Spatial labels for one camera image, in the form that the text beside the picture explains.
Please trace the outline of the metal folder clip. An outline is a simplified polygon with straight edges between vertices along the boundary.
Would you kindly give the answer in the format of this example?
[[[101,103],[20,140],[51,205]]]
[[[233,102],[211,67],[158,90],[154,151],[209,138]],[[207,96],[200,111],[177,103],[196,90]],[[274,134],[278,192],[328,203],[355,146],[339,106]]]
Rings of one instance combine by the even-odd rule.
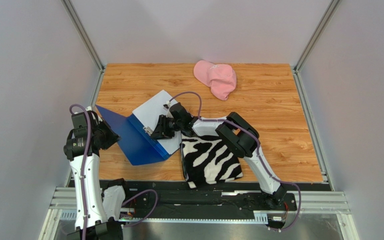
[[[148,127],[148,126],[144,126],[144,127],[143,127],[143,130],[144,130],[149,136],[151,136],[151,135],[153,134],[153,130],[152,130],[150,127]]]

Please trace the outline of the blue file folder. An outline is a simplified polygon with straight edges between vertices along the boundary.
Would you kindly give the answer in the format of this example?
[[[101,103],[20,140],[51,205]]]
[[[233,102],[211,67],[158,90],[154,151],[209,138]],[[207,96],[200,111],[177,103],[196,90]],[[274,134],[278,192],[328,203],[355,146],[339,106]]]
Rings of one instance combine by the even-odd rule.
[[[134,114],[123,116],[99,105],[96,109],[120,136],[117,144],[133,166],[166,161],[180,148],[182,138],[179,133],[171,139],[154,140]]]

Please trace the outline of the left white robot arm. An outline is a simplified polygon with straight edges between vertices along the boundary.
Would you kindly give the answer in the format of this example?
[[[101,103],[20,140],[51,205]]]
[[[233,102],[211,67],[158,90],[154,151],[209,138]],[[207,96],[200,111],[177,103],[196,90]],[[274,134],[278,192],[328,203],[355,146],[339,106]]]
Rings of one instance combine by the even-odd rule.
[[[116,179],[101,188],[98,177],[100,150],[120,140],[109,124],[93,110],[71,117],[63,152],[69,160],[76,197],[75,230],[68,240],[122,240],[120,213],[126,199],[124,179]]]

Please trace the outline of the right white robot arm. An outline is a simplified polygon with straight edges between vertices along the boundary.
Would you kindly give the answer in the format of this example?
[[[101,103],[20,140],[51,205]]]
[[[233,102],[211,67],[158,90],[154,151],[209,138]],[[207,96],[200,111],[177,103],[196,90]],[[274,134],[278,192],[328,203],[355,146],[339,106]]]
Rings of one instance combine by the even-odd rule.
[[[259,133],[238,113],[222,118],[193,116],[180,103],[158,117],[150,134],[153,140],[181,136],[183,176],[191,189],[243,177],[243,159],[258,180],[262,192],[276,205],[287,191],[270,169],[260,147]]]

